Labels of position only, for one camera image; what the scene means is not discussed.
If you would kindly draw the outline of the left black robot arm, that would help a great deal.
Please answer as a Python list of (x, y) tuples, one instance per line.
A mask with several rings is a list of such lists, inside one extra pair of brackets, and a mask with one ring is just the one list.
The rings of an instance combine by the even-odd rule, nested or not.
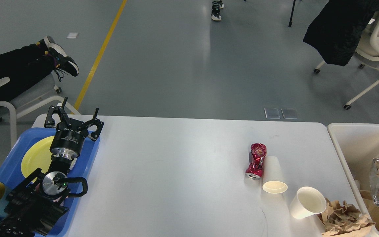
[(70, 118), (62, 104), (49, 108), (44, 127), (55, 128), (49, 147), (47, 171), (36, 168), (11, 191), (0, 188), (0, 237), (46, 236), (56, 222), (69, 211), (62, 205), (67, 198), (79, 198), (88, 192), (85, 177), (70, 177), (72, 163), (83, 149), (85, 139), (97, 141), (104, 123), (95, 109), (92, 119), (83, 122)]

